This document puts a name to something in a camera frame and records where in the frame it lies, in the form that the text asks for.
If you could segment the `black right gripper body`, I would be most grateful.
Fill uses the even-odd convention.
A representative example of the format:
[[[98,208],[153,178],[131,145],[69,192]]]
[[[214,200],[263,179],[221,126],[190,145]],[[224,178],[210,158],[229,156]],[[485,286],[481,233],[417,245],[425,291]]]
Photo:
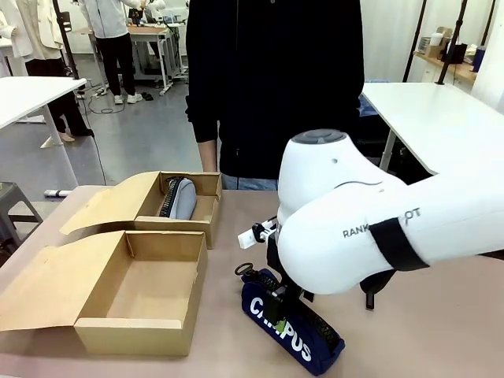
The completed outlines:
[[[271,234],[267,240],[267,264],[270,268],[278,272],[281,276],[284,274],[283,266],[281,265],[278,248],[276,244],[276,234]]]

